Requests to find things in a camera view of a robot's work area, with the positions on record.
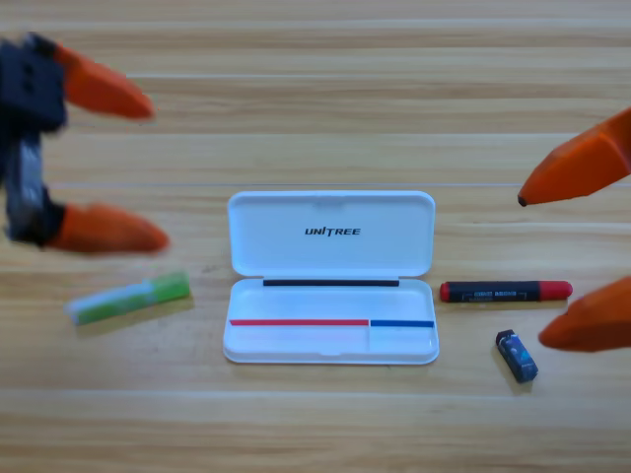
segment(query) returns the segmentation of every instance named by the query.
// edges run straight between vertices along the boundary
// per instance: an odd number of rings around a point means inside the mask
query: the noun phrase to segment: robotic hand
[[[631,108],[554,149],[527,179],[522,206],[591,195],[631,173]],[[574,352],[631,347],[631,277],[574,301],[539,334]]]
[[[42,181],[41,135],[60,131],[65,102],[95,113],[149,119],[150,100],[126,77],[38,34],[0,44],[0,179],[8,238],[73,253],[154,253],[169,238],[147,220],[106,204],[51,200]]]

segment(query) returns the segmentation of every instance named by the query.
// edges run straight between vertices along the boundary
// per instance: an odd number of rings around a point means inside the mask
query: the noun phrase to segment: red cap
[[[441,301],[444,303],[450,301],[450,283],[441,284]]]
[[[539,290],[542,301],[562,301],[574,292],[572,285],[567,281],[540,281]]]

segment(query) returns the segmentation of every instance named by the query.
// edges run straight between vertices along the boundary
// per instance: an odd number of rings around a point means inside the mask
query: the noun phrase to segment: open case
[[[439,355],[436,205],[420,191],[241,192],[224,353],[237,363],[423,365]]]

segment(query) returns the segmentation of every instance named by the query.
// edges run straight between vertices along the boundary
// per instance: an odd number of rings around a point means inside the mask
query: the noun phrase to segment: red stripe
[[[348,320],[326,320],[321,318],[314,319],[290,319],[290,318],[279,318],[279,319],[247,319],[247,318],[237,318],[230,321],[232,325],[275,325],[275,326],[289,326],[289,325],[319,325],[319,326],[368,326],[368,320],[364,319],[348,319]]]

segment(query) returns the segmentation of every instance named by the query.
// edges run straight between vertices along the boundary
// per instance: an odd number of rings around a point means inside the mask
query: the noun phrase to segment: red and black marker
[[[444,303],[513,303],[563,301],[572,296],[566,281],[471,281],[441,285]]]

